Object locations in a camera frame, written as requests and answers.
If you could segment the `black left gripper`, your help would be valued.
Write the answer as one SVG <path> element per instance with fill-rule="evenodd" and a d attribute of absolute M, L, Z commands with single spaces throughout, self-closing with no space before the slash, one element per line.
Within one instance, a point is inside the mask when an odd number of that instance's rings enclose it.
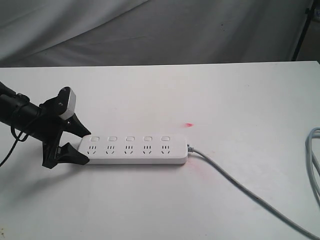
<path fill-rule="evenodd" d="M 58 96 L 39 105 L 39 115 L 26 126 L 25 133 L 42 142 L 42 166 L 54 168 L 58 164 L 86 165 L 89 158 L 70 143 L 60 146 L 62 133 L 85 137 L 91 132 L 68 109 L 68 101 Z"/>

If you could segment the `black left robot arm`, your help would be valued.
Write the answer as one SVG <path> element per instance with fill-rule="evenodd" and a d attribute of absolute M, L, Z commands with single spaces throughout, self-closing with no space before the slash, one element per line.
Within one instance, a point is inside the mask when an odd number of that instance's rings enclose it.
<path fill-rule="evenodd" d="M 83 138 L 91 132 L 79 121 L 76 113 L 76 95 L 66 86 L 56 97 L 40 105 L 29 97 L 0 85 L 0 121 L 10 127 L 15 142 L 33 137 L 42 143 L 42 166 L 48 169 L 58 164 L 86 165 L 89 158 L 70 143 L 60 146 L 63 132 Z"/>

